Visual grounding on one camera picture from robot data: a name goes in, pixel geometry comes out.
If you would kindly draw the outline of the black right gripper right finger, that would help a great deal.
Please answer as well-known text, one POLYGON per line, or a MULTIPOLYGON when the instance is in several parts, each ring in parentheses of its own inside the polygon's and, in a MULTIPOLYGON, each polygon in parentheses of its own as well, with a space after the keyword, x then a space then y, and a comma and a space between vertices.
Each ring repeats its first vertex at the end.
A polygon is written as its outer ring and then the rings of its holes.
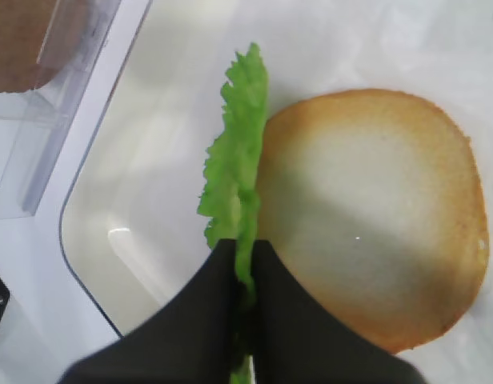
POLYGON ((254 352, 258 383, 423 383, 410 363, 371 344, 329 314, 266 240, 255 243, 254 352))

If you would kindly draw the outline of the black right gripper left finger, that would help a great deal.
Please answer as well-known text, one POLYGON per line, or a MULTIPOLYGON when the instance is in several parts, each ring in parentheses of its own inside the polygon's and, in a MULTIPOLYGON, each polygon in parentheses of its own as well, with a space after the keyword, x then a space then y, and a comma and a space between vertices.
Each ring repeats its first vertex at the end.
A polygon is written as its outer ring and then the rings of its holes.
POLYGON ((72 365, 62 383, 227 383, 238 285, 221 240, 183 289, 139 328, 72 365))

